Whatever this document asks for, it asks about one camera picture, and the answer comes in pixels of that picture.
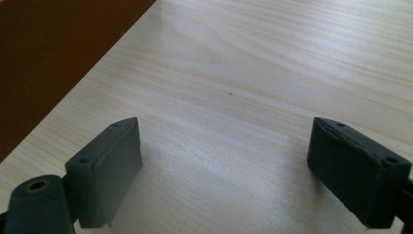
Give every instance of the wooden table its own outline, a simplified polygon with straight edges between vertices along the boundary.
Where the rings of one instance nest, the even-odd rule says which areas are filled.
[[[321,116],[413,160],[412,22],[407,0],[159,0],[0,165],[1,208],[137,116],[114,228],[77,233],[399,233],[366,230],[306,156]]]

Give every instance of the black plastic bracket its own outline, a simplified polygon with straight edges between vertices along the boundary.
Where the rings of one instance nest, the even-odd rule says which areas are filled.
[[[42,175],[18,186],[0,215],[2,233],[71,234],[110,225],[142,166],[136,118],[109,126],[66,164],[67,174]]]
[[[411,163],[340,122],[315,118],[308,166],[369,228],[390,228],[397,215],[413,227]]]

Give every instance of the mounting hole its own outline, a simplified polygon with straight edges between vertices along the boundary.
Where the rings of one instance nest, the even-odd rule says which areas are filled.
[[[397,160],[394,158],[386,158],[386,161],[388,161],[389,163],[397,163]]]
[[[24,190],[27,193],[35,193],[35,192],[45,189],[47,186],[49,186],[49,184],[51,184],[51,182],[48,180],[45,180],[45,179],[37,180],[27,185]]]
[[[81,160],[79,161],[79,163],[80,163],[80,164],[87,164],[87,163],[89,163],[89,160],[87,160],[87,159],[81,159]]]

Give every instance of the wood grain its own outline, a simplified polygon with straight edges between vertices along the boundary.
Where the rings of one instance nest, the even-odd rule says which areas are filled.
[[[0,204],[137,116],[144,166],[77,233],[369,230],[307,168],[313,118],[413,160],[410,1],[160,0],[0,165]]]
[[[154,1],[0,2],[0,162]]]

